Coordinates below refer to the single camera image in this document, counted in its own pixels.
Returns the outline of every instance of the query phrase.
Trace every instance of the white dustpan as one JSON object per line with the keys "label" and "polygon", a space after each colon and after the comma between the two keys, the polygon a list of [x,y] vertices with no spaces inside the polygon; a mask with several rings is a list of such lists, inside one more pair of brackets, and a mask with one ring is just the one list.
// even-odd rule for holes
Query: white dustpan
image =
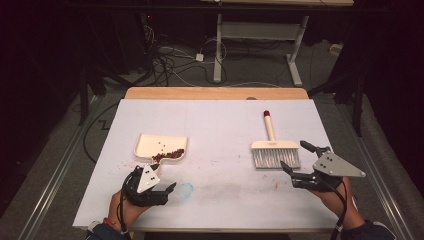
{"label": "white dustpan", "polygon": [[[142,133],[138,137],[134,148],[134,154],[142,160],[151,161],[152,164],[162,164],[164,161],[179,161],[185,155],[187,141],[187,137],[160,136]],[[182,149],[182,151],[180,151],[180,154],[176,154],[176,156],[161,157],[160,161],[155,160],[158,154],[167,155],[168,153],[173,153],[180,149]]]}

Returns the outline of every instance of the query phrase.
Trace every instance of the cable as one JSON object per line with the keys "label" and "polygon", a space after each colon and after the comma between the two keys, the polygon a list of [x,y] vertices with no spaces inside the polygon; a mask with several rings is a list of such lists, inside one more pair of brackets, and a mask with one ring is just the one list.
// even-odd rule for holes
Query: cable
{"label": "cable", "polygon": [[182,77],[180,77],[180,75],[178,75],[178,73],[176,73],[176,72],[174,72],[174,70],[172,70],[172,69],[167,69],[168,71],[170,71],[172,74],[174,74],[175,76],[177,76],[182,82],[184,82],[185,84],[187,84],[188,86],[192,86],[192,87],[200,87],[200,86],[197,86],[197,85],[193,85],[193,84],[191,84],[191,83],[188,83],[188,82],[186,82]]}
{"label": "cable", "polygon": [[[166,82],[166,85],[165,85],[166,87],[169,85],[169,76],[168,76],[168,74],[170,74],[169,69],[174,68],[174,65],[175,65],[174,60],[167,57],[164,57],[164,59],[162,59],[160,57],[160,54],[158,53],[158,56],[156,57],[155,62],[153,62],[153,65],[162,67],[162,71],[156,70],[156,67],[155,67],[155,71],[154,71],[155,82],[154,83],[156,84],[156,86],[162,86],[163,82]],[[160,78],[163,75],[165,75],[165,79],[160,80]]]}
{"label": "cable", "polygon": [[176,49],[176,48],[174,48],[174,47],[172,47],[172,48],[170,48],[170,47],[159,47],[159,50],[160,50],[161,48],[165,48],[165,49],[172,49],[172,51],[171,51],[170,53],[166,53],[166,54],[161,53],[161,54],[164,54],[164,55],[170,55],[170,54],[171,54],[171,53],[173,53],[174,51],[177,51],[177,52],[180,52],[180,53],[184,53],[184,55],[183,55],[183,56],[179,56],[179,55],[171,55],[171,56],[173,56],[173,57],[185,57],[185,58],[195,59],[194,57],[190,56],[188,53],[186,53],[186,52],[184,52],[184,51],[182,51],[182,50]]}
{"label": "cable", "polygon": [[343,196],[340,194],[339,191],[337,191],[337,189],[335,189],[333,186],[331,186],[330,184],[328,184],[326,181],[319,181],[320,183],[323,183],[324,185],[326,185],[328,188],[330,188],[336,195],[337,197],[339,197],[340,201],[343,204],[343,212],[339,217],[339,220],[336,223],[336,227],[334,228],[332,234],[331,234],[331,240],[336,240],[337,236],[339,235],[339,232],[341,231],[342,228],[342,224],[347,212],[347,191],[346,191],[346,185],[344,183],[344,181],[342,180],[342,184],[344,187],[344,192],[345,192],[345,197],[343,198]]}
{"label": "cable", "polygon": [[191,67],[188,67],[188,68],[186,68],[186,69],[184,69],[184,70],[181,70],[181,71],[179,71],[179,72],[174,72],[174,73],[175,73],[175,74],[180,74],[180,73],[182,73],[182,72],[187,71],[187,70],[188,70],[188,69],[190,69],[190,68],[195,68],[195,67],[202,68],[202,69],[204,70],[204,72],[205,72],[205,78],[207,79],[207,72],[206,72],[206,68],[204,68],[204,67],[202,67],[202,66],[191,66]]}
{"label": "cable", "polygon": [[153,29],[151,28],[151,27],[149,27],[149,26],[145,26],[147,29],[149,29],[150,31],[149,31],[149,33],[148,33],[148,37],[147,37],[147,40],[146,40],[146,42],[149,42],[149,39],[150,39],[150,36],[152,37],[152,41],[151,41],[151,43],[150,43],[150,47],[149,47],[149,49],[147,49],[147,51],[150,51],[150,49],[153,47],[153,43],[156,41],[155,40],[155,32],[153,31]]}
{"label": "cable", "polygon": [[222,57],[221,61],[222,61],[222,60],[224,60],[224,59],[225,59],[225,57],[227,56],[227,48],[225,47],[224,43],[222,43],[221,41],[218,41],[217,39],[212,38],[212,39],[207,40],[207,41],[204,43],[203,47],[205,47],[205,46],[206,46],[206,44],[208,44],[208,43],[210,43],[210,42],[212,42],[212,41],[215,41],[215,42],[217,42],[217,43],[221,44],[221,45],[224,47],[224,57]]}
{"label": "cable", "polygon": [[327,3],[323,2],[322,0],[319,0],[322,4],[324,4],[325,6],[329,7]]}
{"label": "cable", "polygon": [[281,88],[278,85],[275,85],[275,84],[272,84],[272,83],[264,83],[264,82],[247,82],[247,83],[239,83],[239,84],[222,86],[222,87],[237,87],[237,86],[250,85],[250,84],[262,84],[262,85],[267,85],[267,86],[273,86],[273,87],[276,87],[276,88]]}

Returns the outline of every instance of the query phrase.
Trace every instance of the brush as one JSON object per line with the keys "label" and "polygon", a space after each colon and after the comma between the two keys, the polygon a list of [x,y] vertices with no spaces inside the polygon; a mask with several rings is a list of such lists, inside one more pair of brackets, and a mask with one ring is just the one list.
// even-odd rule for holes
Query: brush
{"label": "brush", "polygon": [[269,111],[264,111],[269,141],[256,141],[251,149],[256,169],[282,169],[281,161],[291,168],[300,168],[299,146],[292,141],[276,141]]}

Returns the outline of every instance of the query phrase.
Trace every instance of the floor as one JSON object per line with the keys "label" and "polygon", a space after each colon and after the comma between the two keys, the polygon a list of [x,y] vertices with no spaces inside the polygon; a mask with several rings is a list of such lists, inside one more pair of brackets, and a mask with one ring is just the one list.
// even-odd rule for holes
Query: floor
{"label": "floor", "polygon": [[[228,43],[223,62],[226,87],[294,87],[284,56],[293,45],[289,42]],[[302,46],[296,64],[303,88],[310,90],[325,83],[337,57],[329,53],[331,44],[322,42]],[[173,64],[172,75],[166,78],[157,65],[159,80],[151,77],[140,85],[152,86],[217,86],[211,83],[213,67],[192,62],[197,49],[166,45],[161,50],[166,65]],[[211,54],[205,62],[213,61]],[[134,81],[141,74],[135,71],[123,76]],[[125,94],[111,79],[105,79],[105,96],[90,94],[90,114],[79,126],[80,101],[75,98],[61,122],[55,127],[45,148],[33,165],[13,202],[0,220],[0,239],[85,239],[84,231],[72,227],[73,219],[85,188],[107,138],[116,104]],[[336,105],[332,94],[312,97],[335,153],[349,159],[368,173],[365,179],[353,180],[358,208],[364,217],[377,220],[392,229],[398,239],[418,239],[424,233],[420,224],[424,214],[421,195],[396,159],[384,133],[373,117],[365,97],[358,138],[352,130],[350,104]],[[176,234],[151,233],[146,239],[329,239],[319,234]],[[136,233],[134,239],[141,238]]]}

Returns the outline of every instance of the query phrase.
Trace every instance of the brush handle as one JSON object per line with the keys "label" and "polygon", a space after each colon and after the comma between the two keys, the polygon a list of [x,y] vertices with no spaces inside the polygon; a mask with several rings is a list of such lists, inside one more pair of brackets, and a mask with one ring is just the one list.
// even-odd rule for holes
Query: brush handle
{"label": "brush handle", "polygon": [[270,141],[275,141],[274,127],[272,126],[271,115],[269,114],[268,110],[264,111],[264,120],[266,131],[268,133],[268,139]]}

